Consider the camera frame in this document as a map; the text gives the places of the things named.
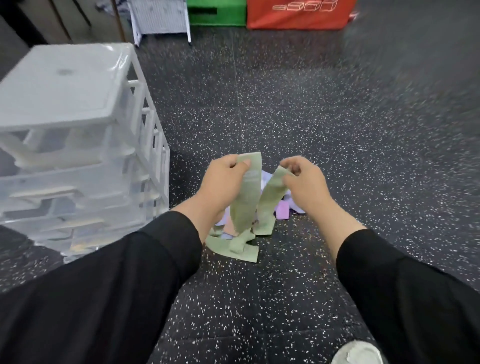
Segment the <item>person's right hand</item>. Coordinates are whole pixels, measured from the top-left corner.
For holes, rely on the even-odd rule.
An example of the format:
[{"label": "person's right hand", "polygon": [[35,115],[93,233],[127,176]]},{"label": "person's right hand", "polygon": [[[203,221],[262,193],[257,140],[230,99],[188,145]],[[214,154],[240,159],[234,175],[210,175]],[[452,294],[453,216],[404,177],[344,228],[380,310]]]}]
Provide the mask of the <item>person's right hand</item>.
[{"label": "person's right hand", "polygon": [[295,174],[295,177],[284,176],[283,183],[292,191],[293,201],[307,214],[312,214],[322,203],[332,200],[324,174],[307,158],[285,158],[280,165]]}]

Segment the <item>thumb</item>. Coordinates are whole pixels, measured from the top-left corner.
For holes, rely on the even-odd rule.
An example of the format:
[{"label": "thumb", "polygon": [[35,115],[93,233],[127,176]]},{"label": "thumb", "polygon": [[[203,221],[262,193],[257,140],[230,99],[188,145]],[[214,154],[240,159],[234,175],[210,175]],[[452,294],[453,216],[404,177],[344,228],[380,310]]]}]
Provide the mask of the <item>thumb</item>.
[{"label": "thumb", "polygon": [[283,184],[287,186],[289,190],[291,190],[294,187],[295,183],[297,182],[296,181],[297,178],[298,178],[297,176],[291,176],[289,174],[286,174],[285,176],[283,176],[282,181],[283,181]]},{"label": "thumb", "polygon": [[245,174],[246,171],[249,170],[250,168],[250,165],[252,163],[250,162],[249,159],[243,161],[243,162],[240,162],[240,163],[237,163],[234,167],[233,167],[233,170],[240,174],[241,176],[243,176]]}]

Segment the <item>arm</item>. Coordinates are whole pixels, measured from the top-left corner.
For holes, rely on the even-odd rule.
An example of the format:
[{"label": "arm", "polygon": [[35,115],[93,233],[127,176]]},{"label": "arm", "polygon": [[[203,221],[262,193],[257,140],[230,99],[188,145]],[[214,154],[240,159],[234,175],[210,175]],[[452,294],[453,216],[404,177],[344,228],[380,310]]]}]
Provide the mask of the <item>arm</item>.
[{"label": "arm", "polygon": [[213,161],[195,196],[139,231],[0,296],[0,363],[146,363],[238,194],[248,165],[235,162]]},{"label": "arm", "polygon": [[281,165],[296,175],[284,182],[325,237],[340,281],[390,364],[480,363],[480,294],[357,222],[307,159]]}]

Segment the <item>black sleeve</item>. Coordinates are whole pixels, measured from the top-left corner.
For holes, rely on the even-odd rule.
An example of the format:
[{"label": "black sleeve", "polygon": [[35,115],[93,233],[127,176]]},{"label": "black sleeve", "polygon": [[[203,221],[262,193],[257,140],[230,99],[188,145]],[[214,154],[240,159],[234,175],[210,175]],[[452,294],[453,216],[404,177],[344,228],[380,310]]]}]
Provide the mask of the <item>black sleeve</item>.
[{"label": "black sleeve", "polygon": [[12,289],[0,296],[0,363],[145,364],[201,252],[194,225],[171,211]]},{"label": "black sleeve", "polygon": [[338,276],[390,364],[480,363],[480,294],[372,230],[345,239]]}]

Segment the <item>speckled black flooring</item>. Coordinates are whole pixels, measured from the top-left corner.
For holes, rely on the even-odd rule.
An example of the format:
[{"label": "speckled black flooring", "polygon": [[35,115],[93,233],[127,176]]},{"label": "speckled black flooring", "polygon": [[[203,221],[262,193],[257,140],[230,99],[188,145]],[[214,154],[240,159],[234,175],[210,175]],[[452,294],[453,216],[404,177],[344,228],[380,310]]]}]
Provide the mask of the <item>speckled black flooring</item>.
[{"label": "speckled black flooring", "polygon": [[[480,289],[480,4],[359,0],[341,32],[194,28],[138,51],[171,147],[170,199],[209,161],[302,154],[332,195],[399,249]],[[278,222],[258,264],[205,250],[151,363],[328,363],[372,340],[314,225]],[[3,235],[0,287],[60,264]]]}]

